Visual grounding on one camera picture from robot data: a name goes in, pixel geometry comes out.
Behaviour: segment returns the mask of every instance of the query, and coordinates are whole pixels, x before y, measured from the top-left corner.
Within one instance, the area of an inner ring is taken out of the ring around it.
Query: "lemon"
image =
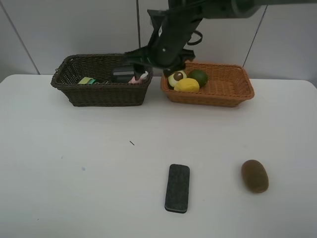
[[[199,92],[199,83],[193,78],[184,78],[178,81],[174,87],[175,91],[181,92]]]

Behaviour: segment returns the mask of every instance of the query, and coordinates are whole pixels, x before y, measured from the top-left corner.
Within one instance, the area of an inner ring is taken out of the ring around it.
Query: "kiwi fruit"
[[[268,189],[268,176],[264,166],[256,160],[246,161],[241,168],[243,182],[253,193],[262,193]]]

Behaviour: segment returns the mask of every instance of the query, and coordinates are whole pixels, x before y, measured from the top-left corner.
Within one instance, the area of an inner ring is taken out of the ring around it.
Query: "green lime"
[[[189,73],[187,77],[197,80],[200,87],[205,86],[206,83],[208,82],[207,74],[199,69],[194,69],[193,71]]]

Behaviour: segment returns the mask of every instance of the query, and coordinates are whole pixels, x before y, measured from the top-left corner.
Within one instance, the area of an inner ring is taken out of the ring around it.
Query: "white wall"
[[[0,0],[41,74],[72,54],[122,53],[138,47],[135,0]],[[139,0],[141,45],[153,31],[147,9],[168,0]],[[197,60],[243,65],[264,7],[249,19],[203,20]],[[252,78],[305,79],[317,85],[317,4],[269,6],[246,60]],[[0,10],[0,80],[36,73]]]
[[[245,68],[253,78],[317,85],[317,4],[268,6]]]
[[[2,0],[41,74],[74,54],[138,47],[135,0]]]
[[[36,70],[0,7],[0,82],[17,73],[36,74]]]

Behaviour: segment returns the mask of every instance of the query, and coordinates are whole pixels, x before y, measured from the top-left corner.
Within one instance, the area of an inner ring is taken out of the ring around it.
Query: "dark brown wicker basket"
[[[112,69],[123,63],[122,54],[69,56],[56,70],[51,85],[62,91],[76,107],[141,105],[153,76],[151,70],[148,80],[141,84],[77,84],[83,77],[111,80]]]

